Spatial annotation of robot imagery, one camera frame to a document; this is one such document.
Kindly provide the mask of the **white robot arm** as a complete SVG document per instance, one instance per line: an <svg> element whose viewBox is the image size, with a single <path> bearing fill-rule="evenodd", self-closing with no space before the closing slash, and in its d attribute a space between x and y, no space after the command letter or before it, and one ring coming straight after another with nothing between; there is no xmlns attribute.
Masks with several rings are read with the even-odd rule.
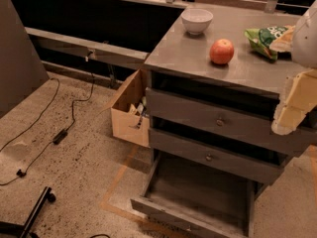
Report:
<svg viewBox="0 0 317 238"><path fill-rule="evenodd" d="M291 58L307 70L290 78L279 95L271 130L277 135L295 131L317 106L317 1L297 21Z"/></svg>

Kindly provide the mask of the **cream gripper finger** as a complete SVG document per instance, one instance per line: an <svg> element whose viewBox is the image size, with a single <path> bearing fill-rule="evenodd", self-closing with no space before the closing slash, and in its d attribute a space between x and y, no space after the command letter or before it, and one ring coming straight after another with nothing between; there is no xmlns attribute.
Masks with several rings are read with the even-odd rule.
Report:
<svg viewBox="0 0 317 238"><path fill-rule="evenodd" d="M295 131L306 115L317 106L317 69L289 78L279 96L271 130L277 135Z"/></svg>

